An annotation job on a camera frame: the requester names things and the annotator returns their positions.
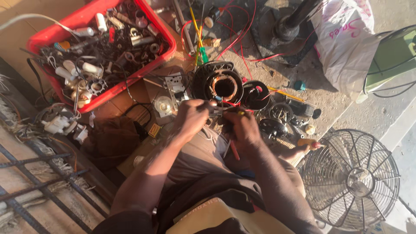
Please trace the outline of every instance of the white plastic bag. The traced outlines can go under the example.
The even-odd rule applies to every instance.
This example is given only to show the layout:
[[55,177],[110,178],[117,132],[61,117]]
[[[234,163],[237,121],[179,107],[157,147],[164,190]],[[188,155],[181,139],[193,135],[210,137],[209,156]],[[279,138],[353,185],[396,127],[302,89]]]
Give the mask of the white plastic bag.
[[311,21],[325,77],[353,101],[362,102],[364,79],[382,39],[374,35],[369,1],[329,0]]

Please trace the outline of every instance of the fan hub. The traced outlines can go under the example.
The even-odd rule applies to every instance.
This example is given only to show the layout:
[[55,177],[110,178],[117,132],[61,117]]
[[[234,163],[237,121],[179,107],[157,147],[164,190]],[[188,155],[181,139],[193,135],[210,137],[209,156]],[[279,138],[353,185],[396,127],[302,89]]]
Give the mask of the fan hub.
[[349,172],[347,187],[356,197],[367,197],[375,186],[375,179],[371,171],[364,167],[356,167]]

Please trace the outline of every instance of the man's right hand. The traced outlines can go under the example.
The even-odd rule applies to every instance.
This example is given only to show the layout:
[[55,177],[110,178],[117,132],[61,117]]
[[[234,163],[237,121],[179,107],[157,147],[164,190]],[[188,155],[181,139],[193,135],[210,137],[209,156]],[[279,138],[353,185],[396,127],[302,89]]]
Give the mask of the man's right hand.
[[264,142],[253,115],[224,112],[223,117],[234,124],[235,145],[239,152],[244,152],[248,147],[259,148],[263,146]]

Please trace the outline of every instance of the hand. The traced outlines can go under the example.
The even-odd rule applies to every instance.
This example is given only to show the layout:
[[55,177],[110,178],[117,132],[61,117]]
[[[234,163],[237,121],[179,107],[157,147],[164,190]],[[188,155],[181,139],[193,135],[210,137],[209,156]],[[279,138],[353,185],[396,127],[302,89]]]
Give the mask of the hand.
[[178,137],[183,143],[189,142],[206,123],[209,115],[209,107],[216,105],[201,99],[183,101],[179,106],[178,115],[175,118],[174,129],[178,131]]
[[253,115],[224,112],[223,117],[234,124],[235,145],[240,151],[248,146],[257,148],[264,144],[257,121]]

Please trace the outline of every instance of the fan motor cover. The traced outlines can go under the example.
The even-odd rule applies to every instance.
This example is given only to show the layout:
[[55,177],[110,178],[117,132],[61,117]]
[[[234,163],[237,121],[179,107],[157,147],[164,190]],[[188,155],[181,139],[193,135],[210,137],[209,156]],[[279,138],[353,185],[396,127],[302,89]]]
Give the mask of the fan motor cover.
[[345,231],[384,221],[400,189],[391,152],[374,136],[342,129],[320,140],[302,172],[306,199],[315,218]]

